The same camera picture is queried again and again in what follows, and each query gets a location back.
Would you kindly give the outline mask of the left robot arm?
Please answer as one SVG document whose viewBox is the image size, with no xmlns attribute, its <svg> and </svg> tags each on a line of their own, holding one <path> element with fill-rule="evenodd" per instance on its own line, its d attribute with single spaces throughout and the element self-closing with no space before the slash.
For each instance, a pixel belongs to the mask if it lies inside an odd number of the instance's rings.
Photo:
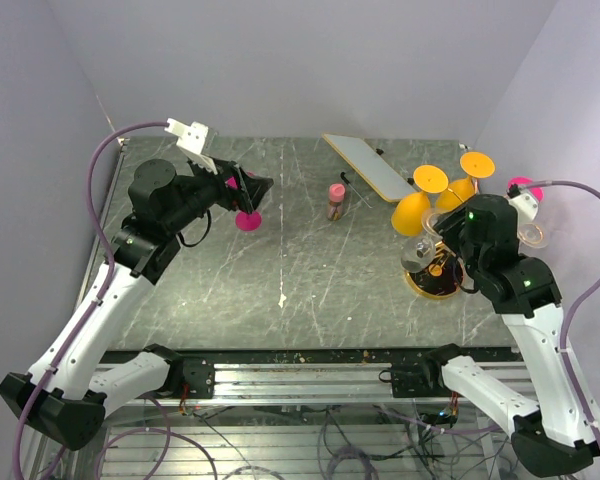
<svg viewBox="0 0 600 480">
<path fill-rule="evenodd" d="M 185 246 L 183 230 L 210 218 L 214 205 L 255 212 L 274 184 L 230 161 L 216 161 L 213 171 L 190 169 L 190 175 L 180 175 L 163 159 L 136 169 L 128 188 L 132 212 L 114 236 L 92 290 L 29 371 L 9 373 L 0 384 L 14 414 L 70 451 L 86 446 L 127 402 L 147 393 L 172 397 L 182 389 L 182 357 L 157 344 L 103 374 L 96 369 L 129 311 Z"/>
</svg>

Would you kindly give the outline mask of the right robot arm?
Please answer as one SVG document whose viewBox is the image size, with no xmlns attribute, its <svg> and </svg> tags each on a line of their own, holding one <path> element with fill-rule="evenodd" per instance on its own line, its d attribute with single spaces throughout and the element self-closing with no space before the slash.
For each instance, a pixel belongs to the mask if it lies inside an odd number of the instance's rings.
<svg viewBox="0 0 600 480">
<path fill-rule="evenodd" d="M 574 474 L 600 458 L 600 410 L 562 333 L 564 311 L 554 275 L 542 260 L 520 253 L 517 225 L 518 212 L 506 198 L 478 194 L 442 215 L 434 230 L 501 316 L 524 359 L 535 399 L 487 373 L 455 344 L 425 355 L 420 380 L 428 393 L 449 390 L 485 413 L 531 474 Z"/>
</svg>

